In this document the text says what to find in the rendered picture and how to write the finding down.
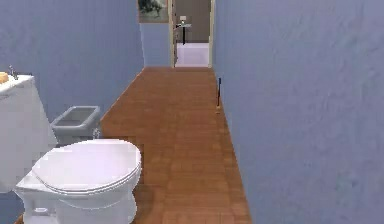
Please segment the framed wall picture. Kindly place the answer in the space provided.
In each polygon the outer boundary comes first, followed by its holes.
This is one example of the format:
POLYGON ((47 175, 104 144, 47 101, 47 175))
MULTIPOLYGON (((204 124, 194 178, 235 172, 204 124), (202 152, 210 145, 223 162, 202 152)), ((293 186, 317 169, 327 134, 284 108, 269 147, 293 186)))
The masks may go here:
POLYGON ((140 23, 167 23, 168 0, 138 0, 140 23))

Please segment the black plunger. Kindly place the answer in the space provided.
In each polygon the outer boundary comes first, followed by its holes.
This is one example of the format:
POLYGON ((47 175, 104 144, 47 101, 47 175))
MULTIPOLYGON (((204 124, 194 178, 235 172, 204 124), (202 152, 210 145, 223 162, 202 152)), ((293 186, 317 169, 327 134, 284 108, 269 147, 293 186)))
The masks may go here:
POLYGON ((221 77, 218 78, 218 82, 217 82, 217 103, 216 103, 216 111, 215 113, 216 114, 220 114, 220 110, 221 110, 221 83, 222 83, 222 79, 221 77))

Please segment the wooden room door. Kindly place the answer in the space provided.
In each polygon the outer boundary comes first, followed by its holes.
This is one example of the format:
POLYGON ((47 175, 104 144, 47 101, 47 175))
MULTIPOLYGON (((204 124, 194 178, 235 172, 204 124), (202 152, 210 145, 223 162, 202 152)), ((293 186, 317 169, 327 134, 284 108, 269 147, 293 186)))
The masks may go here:
POLYGON ((177 28, 177 18, 176 18, 176 0, 172 0, 172 45, 173 45, 173 67, 176 67, 177 64, 177 36, 178 36, 178 28, 177 28))

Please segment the grey bin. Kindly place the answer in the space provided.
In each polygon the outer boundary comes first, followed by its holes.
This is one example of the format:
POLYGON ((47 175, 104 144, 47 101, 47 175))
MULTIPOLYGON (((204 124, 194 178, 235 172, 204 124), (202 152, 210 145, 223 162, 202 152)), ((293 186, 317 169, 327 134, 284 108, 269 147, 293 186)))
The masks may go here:
POLYGON ((51 123, 52 130, 60 146, 80 141, 99 139, 99 106, 72 106, 51 123))

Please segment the white toilet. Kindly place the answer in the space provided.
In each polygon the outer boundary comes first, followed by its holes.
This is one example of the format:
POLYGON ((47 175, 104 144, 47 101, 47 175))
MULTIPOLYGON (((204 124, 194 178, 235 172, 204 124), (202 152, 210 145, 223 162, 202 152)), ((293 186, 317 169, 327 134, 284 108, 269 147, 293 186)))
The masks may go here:
POLYGON ((23 224, 132 224, 141 170, 140 150, 125 140, 54 148, 15 187, 23 224))

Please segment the black stand table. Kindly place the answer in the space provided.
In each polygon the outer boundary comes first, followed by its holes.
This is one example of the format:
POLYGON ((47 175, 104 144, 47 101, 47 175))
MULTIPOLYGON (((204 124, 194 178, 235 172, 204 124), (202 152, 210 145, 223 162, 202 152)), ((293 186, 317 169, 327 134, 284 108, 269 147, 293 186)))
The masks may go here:
POLYGON ((190 28, 192 24, 188 24, 187 21, 187 16, 180 16, 180 28, 182 29, 182 44, 185 45, 186 43, 186 29, 190 28))

